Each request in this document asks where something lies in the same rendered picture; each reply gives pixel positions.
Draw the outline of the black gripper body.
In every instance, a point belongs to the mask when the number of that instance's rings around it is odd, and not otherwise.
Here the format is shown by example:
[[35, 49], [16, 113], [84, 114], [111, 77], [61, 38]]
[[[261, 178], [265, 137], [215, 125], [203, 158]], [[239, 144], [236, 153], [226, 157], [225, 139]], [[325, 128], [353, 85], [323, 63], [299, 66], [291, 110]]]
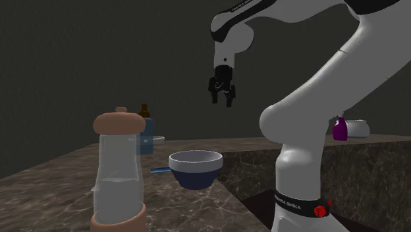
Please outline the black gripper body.
[[232, 92], [231, 80], [233, 78], [233, 68], [228, 65], [219, 65], [215, 68], [215, 91]]

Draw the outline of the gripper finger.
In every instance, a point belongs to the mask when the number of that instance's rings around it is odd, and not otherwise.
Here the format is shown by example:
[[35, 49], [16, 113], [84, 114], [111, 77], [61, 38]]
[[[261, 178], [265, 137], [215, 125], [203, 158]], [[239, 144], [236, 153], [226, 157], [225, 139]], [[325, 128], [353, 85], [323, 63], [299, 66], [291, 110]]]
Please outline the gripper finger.
[[212, 103], [218, 102], [218, 82], [215, 77], [209, 79], [208, 91], [211, 93]]
[[236, 86], [232, 85], [230, 87], [228, 87], [225, 91], [224, 91], [224, 95], [226, 96], [226, 106], [227, 107], [232, 107], [232, 103], [233, 100], [236, 97]]

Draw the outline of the blue bottle with brown cap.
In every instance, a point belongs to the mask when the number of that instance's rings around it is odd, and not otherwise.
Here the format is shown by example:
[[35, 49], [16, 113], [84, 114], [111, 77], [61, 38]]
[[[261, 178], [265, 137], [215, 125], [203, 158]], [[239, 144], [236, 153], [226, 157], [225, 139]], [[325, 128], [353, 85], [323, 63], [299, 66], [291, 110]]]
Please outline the blue bottle with brown cap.
[[140, 133], [140, 154], [153, 154], [153, 119], [148, 111], [148, 105], [143, 103], [138, 114], [146, 123], [144, 131]]

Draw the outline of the blue and white bowl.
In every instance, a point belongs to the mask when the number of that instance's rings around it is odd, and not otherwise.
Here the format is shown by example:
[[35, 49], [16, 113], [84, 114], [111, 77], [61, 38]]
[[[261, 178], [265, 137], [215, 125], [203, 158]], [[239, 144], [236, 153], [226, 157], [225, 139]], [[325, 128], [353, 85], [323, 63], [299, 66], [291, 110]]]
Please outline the blue and white bowl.
[[169, 156], [169, 168], [179, 185], [189, 190], [210, 187], [223, 166], [223, 156], [207, 150], [175, 152]]

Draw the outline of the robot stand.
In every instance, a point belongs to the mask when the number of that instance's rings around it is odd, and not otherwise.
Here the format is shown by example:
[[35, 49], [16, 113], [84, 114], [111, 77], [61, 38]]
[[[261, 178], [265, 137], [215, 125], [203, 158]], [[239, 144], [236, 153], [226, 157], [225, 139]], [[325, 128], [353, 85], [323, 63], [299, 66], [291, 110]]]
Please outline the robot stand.
[[[268, 229], [272, 228], [275, 214], [274, 190], [269, 189], [255, 196], [249, 197], [242, 201], [247, 207]], [[344, 225], [350, 232], [380, 232], [371, 227], [367, 227], [345, 217], [332, 215]]]

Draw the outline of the purple spray bottle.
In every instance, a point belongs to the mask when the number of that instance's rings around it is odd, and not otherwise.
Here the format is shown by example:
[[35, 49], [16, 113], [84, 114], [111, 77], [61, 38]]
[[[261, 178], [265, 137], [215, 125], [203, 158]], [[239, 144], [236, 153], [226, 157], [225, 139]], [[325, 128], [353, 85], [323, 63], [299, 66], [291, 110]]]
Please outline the purple spray bottle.
[[343, 117], [338, 116], [336, 124], [333, 127], [333, 139], [338, 141], [347, 141], [348, 128]]

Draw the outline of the clear grinder with brown top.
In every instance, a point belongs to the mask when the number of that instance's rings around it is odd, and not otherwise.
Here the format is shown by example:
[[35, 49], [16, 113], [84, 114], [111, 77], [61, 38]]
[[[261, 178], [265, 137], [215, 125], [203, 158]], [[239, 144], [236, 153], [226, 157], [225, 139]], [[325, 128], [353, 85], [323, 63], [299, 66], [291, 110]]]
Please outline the clear grinder with brown top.
[[99, 163], [90, 232], [146, 232], [140, 133], [146, 123], [125, 107], [98, 116]]

